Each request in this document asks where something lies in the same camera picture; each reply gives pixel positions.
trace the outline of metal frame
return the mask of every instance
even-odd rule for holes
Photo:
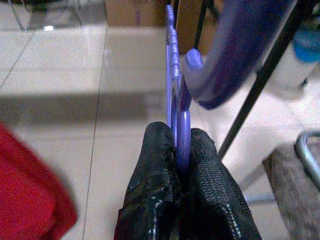
[[[310,174],[314,185],[320,190],[320,166],[307,146],[307,141],[310,137],[320,137],[320,131],[310,130],[301,133],[296,140],[295,151],[303,167]]]
[[[18,23],[20,29],[22,31],[28,31],[28,30],[34,30],[34,29],[43,29],[45,30],[46,29],[46,25],[42,25],[41,27],[27,27],[27,26],[24,26],[14,8],[14,4],[12,3],[11,0],[7,0],[8,1],[8,4],[11,6],[11,9],[12,9],[12,12],[14,14],[14,17],[16,19],[16,22]],[[22,5],[24,6],[24,9],[28,12],[31,12],[32,9],[28,9],[27,8],[27,5],[25,4],[24,0],[21,0],[21,3]],[[57,7],[55,9],[59,9],[59,10],[67,10],[68,9],[68,3],[69,3],[69,0],[65,0],[65,7]],[[73,0],[73,9],[75,10],[75,17],[77,18],[77,20],[79,21],[79,25],[82,26],[82,21],[81,21],[81,17],[80,17],[80,14],[79,14],[79,9],[81,8],[81,3],[80,3],[80,0],[77,0],[77,4],[78,6],[76,6],[76,3],[75,3],[75,0]],[[59,28],[61,26],[57,26],[57,25],[52,25],[52,29],[56,29],[56,28]]]

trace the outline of gray fabric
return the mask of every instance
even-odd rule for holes
[[[319,160],[320,144],[308,144]],[[305,173],[293,144],[278,146],[263,161],[284,224],[293,240],[320,239],[320,193]]]

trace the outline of black metal rod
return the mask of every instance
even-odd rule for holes
[[[174,28],[177,26],[177,18],[178,18],[178,8],[179,8],[179,1],[173,1],[173,14],[174,14]]]
[[[246,120],[261,91],[264,89],[264,86],[268,82],[268,79],[270,78],[272,72],[276,68],[287,46],[293,39],[301,22],[305,17],[311,15],[316,2],[316,0],[298,0],[298,2],[296,3],[278,39],[275,41],[265,63],[257,73],[256,80],[248,96],[246,97],[240,112],[236,116],[236,119],[234,120],[231,129],[225,137],[221,148],[219,149],[218,156],[221,160],[223,159],[231,143],[237,136],[241,126]]]
[[[206,17],[207,6],[208,6],[207,5],[207,0],[203,0],[202,4],[201,4],[199,19],[198,19],[198,26],[197,26],[197,29],[196,29],[196,35],[195,35],[195,38],[194,38],[193,48],[195,48],[195,49],[198,49],[198,47],[199,47],[201,32],[202,32],[202,28],[204,26],[205,17]]]

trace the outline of cardboard box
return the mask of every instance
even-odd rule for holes
[[[201,0],[179,0],[175,28],[178,35],[180,54],[185,54],[194,47],[201,4]],[[214,6],[221,12],[223,1],[215,0]],[[218,20],[212,15],[210,10],[207,9],[198,46],[199,52],[203,55],[206,55],[211,48],[217,29],[217,22]]]
[[[165,0],[105,0],[109,26],[165,25]]]

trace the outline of red fabric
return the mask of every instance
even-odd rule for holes
[[[0,124],[0,239],[58,240],[76,220],[57,176]]]

